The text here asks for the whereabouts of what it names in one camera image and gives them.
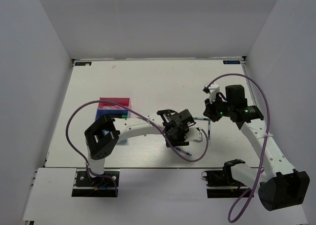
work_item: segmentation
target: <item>white platform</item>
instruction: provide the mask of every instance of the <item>white platform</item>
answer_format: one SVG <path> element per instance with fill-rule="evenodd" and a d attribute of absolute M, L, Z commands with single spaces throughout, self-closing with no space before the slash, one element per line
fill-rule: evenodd
<path fill-rule="evenodd" d="M 65 127 L 72 112 L 80 105 L 99 97 L 129 97 L 132 108 L 144 115 L 158 110 L 189 109 L 201 117 L 208 97 L 203 86 L 215 77 L 226 73 L 243 73 L 241 65 L 223 65 L 214 60 L 129 60 L 95 61 L 91 66 L 75 66 L 62 111 L 52 138 L 46 167 L 84 167 L 83 159 L 73 151 L 65 138 Z M 246 98 L 252 104 L 245 79 L 225 77 L 217 81 L 221 91 L 225 86 L 242 84 Z M 74 118 L 70 138 L 85 154 L 84 131 L 93 123 L 97 104 L 83 109 Z M 199 123 L 207 130 L 207 123 Z M 191 144 L 185 149 L 198 157 L 205 141 Z M 165 146 L 162 136 L 129 139 L 126 145 L 117 145 L 106 158 L 108 168 L 215 168 L 225 161 L 240 158 L 256 167 L 259 160 L 255 151 L 237 126 L 228 118 L 211 124 L 210 147 L 204 159 L 188 163 L 178 158 Z"/>
<path fill-rule="evenodd" d="M 35 225 L 228 225 L 235 199 L 208 199 L 202 169 L 121 169 L 118 198 L 71 197 L 75 168 L 40 168 L 23 220 Z M 245 199 L 236 206 L 235 214 Z M 302 206 L 268 212 L 257 195 L 237 225 L 307 223 Z"/>

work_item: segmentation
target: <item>cable tie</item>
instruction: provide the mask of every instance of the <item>cable tie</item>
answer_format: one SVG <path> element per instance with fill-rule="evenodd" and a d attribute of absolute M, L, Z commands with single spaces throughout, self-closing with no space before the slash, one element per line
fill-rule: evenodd
<path fill-rule="evenodd" d="M 148 122 L 149 126 L 151 125 L 150 124 L 150 117 L 147 118 L 146 122 Z"/>
<path fill-rule="evenodd" d="M 263 139 L 264 137 L 273 137 L 273 134 L 267 134 L 267 133 L 264 133 L 263 136 L 259 139 Z"/>

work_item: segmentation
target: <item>black metal base plate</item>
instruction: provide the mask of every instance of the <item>black metal base plate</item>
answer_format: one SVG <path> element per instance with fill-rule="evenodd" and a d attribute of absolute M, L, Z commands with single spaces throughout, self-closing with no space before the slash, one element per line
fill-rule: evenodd
<path fill-rule="evenodd" d="M 105 171 L 104 175 L 116 177 L 115 182 L 119 186 L 119 171 Z M 90 178 L 87 171 L 78 171 L 72 197 L 116 197 L 112 180 L 107 178 Z"/>
<path fill-rule="evenodd" d="M 207 189 L 207 198 L 238 198 L 246 189 Z M 249 191 L 243 197 L 248 198 Z"/>
<path fill-rule="evenodd" d="M 115 183 L 117 187 L 119 186 L 119 171 L 105 171 L 104 175 L 113 177 L 115 176 Z M 110 179 L 103 178 L 89 178 L 89 175 L 86 171 L 78 171 L 76 176 L 75 186 L 77 187 L 96 187 L 103 183 L 107 183 L 107 188 L 113 188 L 113 182 Z"/>

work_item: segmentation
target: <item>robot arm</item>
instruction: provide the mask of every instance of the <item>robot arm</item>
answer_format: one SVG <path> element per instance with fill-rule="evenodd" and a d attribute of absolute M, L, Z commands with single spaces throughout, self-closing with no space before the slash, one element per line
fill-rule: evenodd
<path fill-rule="evenodd" d="M 201 142 L 202 134 L 194 125 L 195 121 L 188 110 L 177 113 L 173 110 L 162 110 L 148 116 L 152 122 L 164 131 L 171 144 L 189 145 L 190 141 Z M 92 172 L 104 173 L 105 158 L 109 156 L 116 143 L 132 137 L 160 132 L 148 122 L 139 118 L 116 118 L 108 114 L 99 117 L 86 131 L 88 162 Z"/>
<path fill-rule="evenodd" d="M 266 124 L 260 110 L 256 106 L 247 105 L 243 86 L 227 86 L 226 97 L 219 92 L 216 85 L 209 88 L 206 86 L 204 92 L 210 96 L 205 100 L 204 116 L 213 122 L 219 121 L 223 116 L 229 117 L 246 136 L 260 158 L 266 136 Z M 309 176 L 305 171 L 298 172 L 285 158 L 272 135 L 268 135 L 263 168 L 265 175 L 261 174 L 256 193 L 267 210 L 303 203 Z M 226 162 L 223 167 L 223 177 L 229 184 L 239 181 L 252 188 L 256 176 L 257 170 L 250 168 L 240 159 Z"/>

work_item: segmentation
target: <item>white wall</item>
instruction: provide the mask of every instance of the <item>white wall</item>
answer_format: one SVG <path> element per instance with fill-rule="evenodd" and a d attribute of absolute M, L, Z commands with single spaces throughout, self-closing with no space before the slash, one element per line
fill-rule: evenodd
<path fill-rule="evenodd" d="M 247 71 L 270 103 L 271 132 L 284 155 L 311 178 L 303 203 L 309 224 L 316 224 L 315 54 L 315 0 L 277 0 L 247 57 Z"/>
<path fill-rule="evenodd" d="M 0 0 L 0 224 L 20 224 L 71 60 L 39 0 Z"/>
<path fill-rule="evenodd" d="M 276 0 L 40 0 L 70 57 L 247 55 Z"/>

